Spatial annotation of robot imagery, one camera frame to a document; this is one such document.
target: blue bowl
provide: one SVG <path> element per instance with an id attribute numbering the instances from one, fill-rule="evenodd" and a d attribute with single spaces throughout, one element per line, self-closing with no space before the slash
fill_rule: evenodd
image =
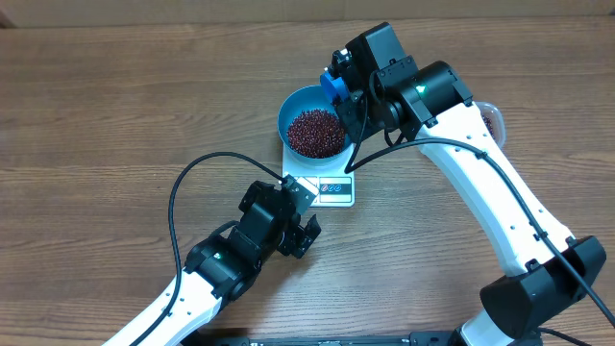
<path id="1" fill-rule="evenodd" d="M 352 142 L 348 135 L 346 135 L 344 148 L 341 153 L 324 159 L 308 158 L 294 151 L 290 147 L 290 144 L 288 143 L 288 136 L 286 135 L 288 126 L 290 126 L 296 117 L 301 115 L 302 111 L 313 110 L 325 110 L 335 115 L 335 108 L 329 102 L 329 99 L 321 86 L 306 86 L 293 92 L 290 96 L 288 96 L 280 108 L 280 113 L 278 114 L 278 133 L 280 134 L 280 138 L 282 139 L 284 146 L 294 154 L 294 157 L 298 161 L 311 165 L 323 165 L 338 159 L 345 151 L 349 150 Z"/>

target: white robotic arm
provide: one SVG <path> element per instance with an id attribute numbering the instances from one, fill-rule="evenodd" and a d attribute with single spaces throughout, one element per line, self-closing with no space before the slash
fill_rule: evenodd
<path id="1" fill-rule="evenodd" d="M 169 304 L 174 287 L 175 279 L 154 303 L 104 345 L 126 346 L 135 341 Z M 207 324 L 218 313 L 222 304 L 222 298 L 215 298 L 212 291 L 213 286 L 198 273 L 188 274 L 183 270 L 180 293 L 171 313 L 139 345 L 177 345 L 197 328 Z"/>
<path id="2" fill-rule="evenodd" d="M 394 147 L 357 164 L 351 161 L 347 173 L 391 151 L 420 145 L 487 234 L 505 276 L 481 290 L 485 310 L 457 330 L 460 345 L 507 345 L 585 292 L 603 305 L 589 286 L 605 262 L 602 245 L 591 236 L 577 241 L 540 204 L 449 65 L 434 62 L 418 69 L 392 27 L 382 23 L 333 52 L 321 85 L 356 149 L 379 131 L 402 133 L 396 145 L 387 137 Z"/>
<path id="3" fill-rule="evenodd" d="M 188 165 L 178 182 L 195 164 L 214 156 L 242 157 L 234 153 L 203 156 Z M 181 271 L 178 294 L 174 295 L 176 277 L 154 303 L 105 345 L 125 346 L 138 339 L 138 345 L 177 345 L 247 291 L 274 251 L 300 259 L 320 235 L 316 215 L 305 227 L 300 225 L 301 214 L 318 189 L 303 178 L 295 180 L 287 175 L 280 179 L 280 190 L 262 182 L 252 183 L 239 204 L 244 213 L 241 220 L 220 226 L 190 250 Z M 171 193 L 170 220 L 178 182 Z M 222 233 L 228 229 L 231 232 L 225 238 Z M 156 326 L 169 304 L 171 310 Z"/>
<path id="4" fill-rule="evenodd" d="M 437 126 L 423 126 L 416 138 L 454 139 L 488 153 L 515 184 L 557 250 L 566 250 L 566 239 L 573 235 L 531 193 L 489 134 L 476 104 L 471 107 L 458 104 L 440 113 L 437 119 Z M 508 277 L 527 273 L 527 264 L 533 260 L 543 264 L 554 257 L 544 242 L 534 237 L 535 229 L 519 203 L 487 162 L 477 160 L 473 153 L 451 145 L 426 144 L 420 150 L 451 181 L 478 219 Z M 461 336 L 468 346 L 505 346 L 513 341 L 494 324 L 485 310 L 461 327 Z"/>

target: bowl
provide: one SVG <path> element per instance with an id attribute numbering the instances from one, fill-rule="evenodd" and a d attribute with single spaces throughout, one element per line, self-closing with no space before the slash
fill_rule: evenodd
<path id="1" fill-rule="evenodd" d="M 488 102 L 475 102 L 479 107 L 480 115 L 491 120 L 491 126 L 493 126 L 493 137 L 500 149 L 504 148 L 506 143 L 506 126 L 504 125 L 504 117 L 502 112 L 494 105 Z"/>
<path id="2" fill-rule="evenodd" d="M 344 147 L 342 151 L 328 158 L 323 159 L 314 159 L 303 156 L 296 151 L 294 151 L 290 144 L 288 143 L 288 127 L 295 120 L 296 117 L 301 115 L 302 111 L 313 111 L 313 110 L 324 110 L 329 113 L 337 116 L 335 114 L 335 108 L 329 103 L 329 99 L 325 94 L 325 90 L 321 86 L 305 86 L 300 88 L 299 90 L 293 92 L 286 98 L 286 100 L 282 103 L 282 107 L 280 108 L 280 112 L 278 113 L 278 134 L 280 134 L 280 139 L 284 143 L 284 147 L 290 152 L 294 159 L 301 163 L 305 163 L 307 165 L 313 166 L 322 166 L 333 161 L 338 160 L 341 157 L 346 157 L 344 153 L 347 151 L 352 151 L 353 146 L 350 137 L 346 135 L 344 140 Z"/>

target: wooden table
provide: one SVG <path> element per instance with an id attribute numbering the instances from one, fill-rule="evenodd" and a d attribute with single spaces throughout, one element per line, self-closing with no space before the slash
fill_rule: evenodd
<path id="1" fill-rule="evenodd" d="M 0 31 L 0 343 L 96 345 L 114 335 L 174 275 L 166 208 L 182 167 L 231 150 L 280 171 L 280 104 L 375 24 Z M 450 63 L 475 99 L 501 108 L 504 150 L 533 192 L 610 255 L 595 288 L 615 309 L 615 19 L 392 24 L 420 66 Z M 361 156 L 383 145 L 372 138 Z M 176 204 L 183 258 L 240 216 L 256 179 L 271 182 L 231 159 L 189 174 Z M 310 211 L 324 231 L 308 255 L 274 256 L 207 329 L 447 330 L 475 315 L 479 290 L 502 276 L 468 208 L 414 149 L 358 170 L 353 208 Z M 548 326 L 596 345 L 615 340 L 589 299 Z"/>

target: wood grain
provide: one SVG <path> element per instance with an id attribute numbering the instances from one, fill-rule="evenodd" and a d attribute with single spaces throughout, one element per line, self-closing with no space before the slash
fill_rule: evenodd
<path id="1" fill-rule="evenodd" d="M 615 0 L 1 0 L 18 28 L 608 15 Z"/>
<path id="2" fill-rule="evenodd" d="M 173 276 L 166 207 L 182 167 L 232 150 L 280 170 L 280 104 L 377 23 L 0 31 L 0 344 L 95 345 L 115 334 Z M 611 254 L 595 288 L 615 309 L 615 20 L 393 25 L 420 65 L 450 63 L 477 100 L 501 108 L 504 150 L 534 193 Z M 361 155 L 383 145 L 371 138 Z M 240 216 L 256 179 L 271 181 L 230 159 L 189 174 L 176 205 L 182 254 Z M 274 256 L 208 330 L 451 329 L 502 275 L 469 210 L 415 150 L 361 168 L 353 208 L 310 212 L 324 232 L 308 255 Z M 587 299 L 549 326 L 615 340 Z"/>

